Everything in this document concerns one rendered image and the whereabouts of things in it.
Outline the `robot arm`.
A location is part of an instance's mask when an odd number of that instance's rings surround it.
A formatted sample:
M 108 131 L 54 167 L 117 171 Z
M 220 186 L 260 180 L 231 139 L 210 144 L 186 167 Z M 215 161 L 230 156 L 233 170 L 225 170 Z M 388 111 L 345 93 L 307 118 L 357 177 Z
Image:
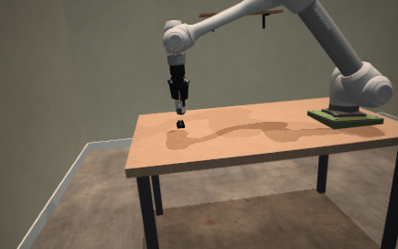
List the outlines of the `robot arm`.
M 391 82 L 369 62 L 360 60 L 318 0 L 244 0 L 195 25 L 182 24 L 178 20 L 167 21 L 163 41 L 168 65 L 185 64 L 185 50 L 211 30 L 281 4 L 294 14 L 300 12 L 299 17 L 337 66 L 330 80 L 329 106 L 321 112 L 333 117 L 366 117 L 359 106 L 374 108 L 391 99 Z M 357 105 L 349 103 L 349 100 Z

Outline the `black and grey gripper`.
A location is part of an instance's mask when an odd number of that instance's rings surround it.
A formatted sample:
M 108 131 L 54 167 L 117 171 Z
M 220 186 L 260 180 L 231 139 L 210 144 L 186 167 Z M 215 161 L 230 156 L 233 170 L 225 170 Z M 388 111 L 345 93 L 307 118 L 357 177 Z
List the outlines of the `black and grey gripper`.
M 185 64 L 170 66 L 171 80 L 167 81 L 169 84 L 171 97 L 175 99 L 176 112 L 181 106 L 181 113 L 186 112 L 185 100 L 188 98 L 188 85 L 189 81 L 185 79 Z M 184 83 L 183 83 L 184 82 Z M 180 86 L 181 85 L 181 86 Z M 184 88 L 184 89 L 183 89 Z M 180 95 L 180 102 L 179 102 Z

